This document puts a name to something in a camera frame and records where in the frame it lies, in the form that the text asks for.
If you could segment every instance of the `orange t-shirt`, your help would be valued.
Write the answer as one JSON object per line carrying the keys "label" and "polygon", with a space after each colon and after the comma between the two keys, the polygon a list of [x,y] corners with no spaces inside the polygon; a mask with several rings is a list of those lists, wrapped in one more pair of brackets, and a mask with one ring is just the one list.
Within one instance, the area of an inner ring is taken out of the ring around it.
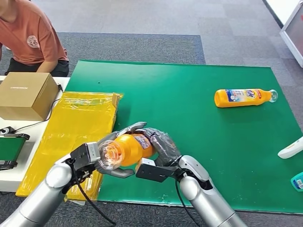
{"label": "orange t-shirt", "polygon": [[12,50],[14,59],[26,65],[66,60],[66,52],[50,20],[28,0],[15,0],[18,14],[14,22],[0,18],[0,48]]}

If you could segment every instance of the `orange bottle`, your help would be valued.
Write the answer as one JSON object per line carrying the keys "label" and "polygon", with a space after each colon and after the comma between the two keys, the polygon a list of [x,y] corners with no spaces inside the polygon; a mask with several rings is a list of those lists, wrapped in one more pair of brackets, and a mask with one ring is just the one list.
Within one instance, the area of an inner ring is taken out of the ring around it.
{"label": "orange bottle", "polygon": [[277,92],[261,89],[221,89],[215,94],[215,103],[218,107],[234,107],[245,105],[261,105],[264,102],[275,102]]}
{"label": "orange bottle", "polygon": [[150,142],[141,134],[125,134],[114,141],[109,140],[100,149],[100,163],[104,169],[131,166],[142,157],[148,158],[155,153]]}

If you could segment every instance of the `blue object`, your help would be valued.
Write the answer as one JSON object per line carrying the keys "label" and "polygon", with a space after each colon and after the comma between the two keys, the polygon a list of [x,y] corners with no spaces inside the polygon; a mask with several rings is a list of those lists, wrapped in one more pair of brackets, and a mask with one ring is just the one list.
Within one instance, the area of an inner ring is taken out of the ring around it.
{"label": "blue object", "polygon": [[292,177],[290,182],[295,190],[303,192],[303,172]]}

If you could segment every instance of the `person's arm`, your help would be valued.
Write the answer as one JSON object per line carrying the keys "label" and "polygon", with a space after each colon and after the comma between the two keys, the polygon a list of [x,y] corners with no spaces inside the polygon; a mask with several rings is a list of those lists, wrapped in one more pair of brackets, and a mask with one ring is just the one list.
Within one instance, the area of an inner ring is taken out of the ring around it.
{"label": "person's arm", "polygon": [[58,64],[56,39],[51,23],[46,18],[41,18],[39,25],[39,42],[45,61],[37,72],[51,72]]}
{"label": "person's arm", "polygon": [[42,63],[37,72],[51,72],[58,64],[57,61],[44,61]]}

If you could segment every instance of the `white table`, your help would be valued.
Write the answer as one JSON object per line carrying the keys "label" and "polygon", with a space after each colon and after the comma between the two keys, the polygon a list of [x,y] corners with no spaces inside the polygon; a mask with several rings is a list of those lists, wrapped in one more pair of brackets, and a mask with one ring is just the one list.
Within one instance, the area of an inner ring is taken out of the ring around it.
{"label": "white table", "polygon": [[[5,76],[0,76],[0,80],[4,80]],[[65,90],[70,78],[65,77],[54,77],[54,81],[57,84],[62,85]],[[59,92],[56,99],[62,96],[62,92]],[[33,124],[32,121],[5,121],[0,117],[0,129],[11,126],[14,129]],[[37,150],[40,143],[41,138],[45,132],[48,122],[42,122],[32,127],[24,128],[18,133],[25,133],[30,136],[29,140],[26,140],[22,150],[20,152],[17,162],[17,167],[9,170],[0,171],[0,192],[15,192],[19,184],[25,176],[26,170],[29,168],[32,157]]]}

